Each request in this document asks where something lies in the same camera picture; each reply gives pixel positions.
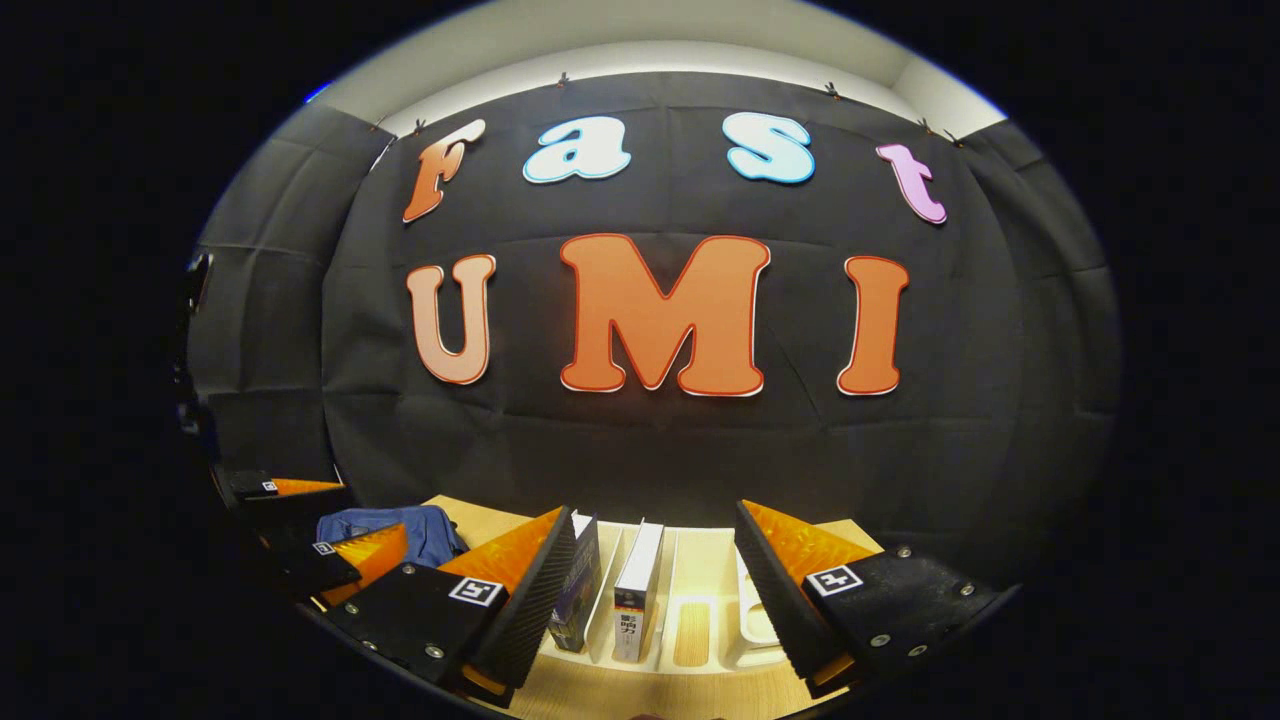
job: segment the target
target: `wooden surface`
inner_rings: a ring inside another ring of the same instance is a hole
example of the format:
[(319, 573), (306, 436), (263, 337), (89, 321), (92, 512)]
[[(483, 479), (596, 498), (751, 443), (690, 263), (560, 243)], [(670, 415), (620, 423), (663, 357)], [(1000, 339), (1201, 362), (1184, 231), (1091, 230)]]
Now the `wooden surface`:
[[(458, 524), (458, 534), (471, 547), (531, 519), (445, 496), (435, 496), (424, 505), (442, 507)], [(819, 527), (879, 550), (850, 520)], [(538, 655), (525, 687), (516, 691), (511, 708), (486, 706), (527, 720), (630, 720), (643, 714), (658, 715), (663, 720), (773, 720), (813, 705), (817, 702), (809, 698), (804, 682), (796, 678), (790, 662), (737, 673), (668, 675), (621, 673)]]
[(712, 655), (712, 606), (686, 602), (680, 607), (676, 633), (676, 665), (701, 667)]

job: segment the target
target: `white book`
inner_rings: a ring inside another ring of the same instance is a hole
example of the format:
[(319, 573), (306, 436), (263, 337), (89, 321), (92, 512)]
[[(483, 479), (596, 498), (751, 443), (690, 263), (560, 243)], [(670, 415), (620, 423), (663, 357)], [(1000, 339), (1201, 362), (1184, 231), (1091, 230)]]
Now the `white book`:
[(570, 519), (573, 520), (573, 537), (580, 538), (582, 537), (582, 530), (585, 530), (586, 527), (591, 524), (591, 520), (594, 520), (595, 516), (579, 515), (577, 510), (573, 510), (573, 514), (570, 516)]
[(653, 629), (662, 532), (663, 525), (640, 521), (626, 565), (613, 584), (614, 659), (621, 662), (640, 662), (645, 638)]

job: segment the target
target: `blue cloth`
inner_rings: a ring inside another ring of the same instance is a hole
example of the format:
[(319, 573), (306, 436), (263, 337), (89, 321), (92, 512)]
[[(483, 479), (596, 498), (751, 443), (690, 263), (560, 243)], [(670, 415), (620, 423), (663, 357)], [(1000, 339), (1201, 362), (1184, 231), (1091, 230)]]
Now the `blue cloth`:
[(434, 505), (370, 510), (352, 507), (320, 518), (316, 524), (316, 542), (339, 542), (365, 533), (389, 528), (398, 523), (408, 530), (408, 552), (404, 562), (439, 568), (471, 550), (453, 530), (444, 510)]

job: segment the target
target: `orange letter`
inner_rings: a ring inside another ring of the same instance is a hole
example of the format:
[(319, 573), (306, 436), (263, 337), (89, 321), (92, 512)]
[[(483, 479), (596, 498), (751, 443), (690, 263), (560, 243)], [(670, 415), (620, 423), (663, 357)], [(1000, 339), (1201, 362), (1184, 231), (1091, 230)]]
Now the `orange letter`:
[(631, 368), (646, 389), (658, 389), (694, 334), (694, 354), (676, 382), (689, 395), (748, 396), (764, 374), (755, 356), (755, 281), (769, 249), (745, 237), (708, 237), (694, 249), (671, 295), (625, 234), (585, 234), (561, 246), (577, 275), (573, 363), (561, 382), (582, 392), (613, 392), (626, 372), (613, 364), (616, 329)]
[(854, 351), (836, 386), (845, 395), (884, 395), (897, 387), (893, 343), (897, 341), (897, 297), (906, 287), (906, 268), (883, 258), (850, 258), (845, 273), (858, 290)]
[(413, 197), (408, 201), (408, 208), (404, 208), (406, 224), (435, 210), (444, 200), (440, 183), (449, 182), (458, 173), (458, 168), (462, 165), (462, 154), (467, 149), (462, 141), (475, 142), (481, 135), (484, 135), (484, 120), (475, 120), (422, 150), (422, 154), (417, 156), (417, 182), (413, 184)]
[(449, 352), (440, 340), (439, 310), (435, 291), (444, 273), (435, 265), (419, 268), (408, 274), (413, 302), (413, 336), (417, 356), (433, 375), (447, 383), (471, 384), (489, 368), (489, 296), (485, 283), (498, 266), (493, 255), (472, 255), (453, 264), (453, 279), (462, 286), (462, 352)]

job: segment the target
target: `light blue letter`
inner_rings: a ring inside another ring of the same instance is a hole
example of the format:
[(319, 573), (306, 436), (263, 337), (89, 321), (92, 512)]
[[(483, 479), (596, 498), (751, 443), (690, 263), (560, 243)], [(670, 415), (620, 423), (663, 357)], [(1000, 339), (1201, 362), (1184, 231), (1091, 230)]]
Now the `light blue letter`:
[(813, 176), (813, 155), (805, 149), (809, 132), (800, 123), (760, 113), (736, 113), (724, 118), (722, 129), (724, 137), (742, 146), (730, 149), (728, 164), (744, 178), (795, 183)]
[[(622, 151), (626, 131), (622, 120), (604, 117), (558, 124), (538, 138), (547, 147), (525, 163), (525, 179), (548, 183), (570, 176), (600, 179), (616, 174), (631, 163), (631, 154)], [(564, 140), (575, 132), (577, 137)]]

